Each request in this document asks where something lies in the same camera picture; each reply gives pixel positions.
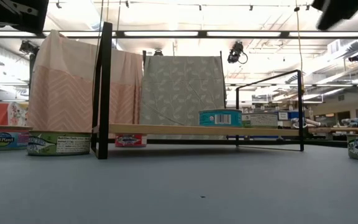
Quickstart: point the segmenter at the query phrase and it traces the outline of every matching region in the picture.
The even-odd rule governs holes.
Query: shelf
[[[264,128],[221,128],[200,126],[162,126],[143,124],[110,124],[109,133],[115,134],[205,134],[246,136],[299,136],[298,130]]]
[[[358,128],[309,128],[310,133],[331,133],[336,131],[358,131]]]

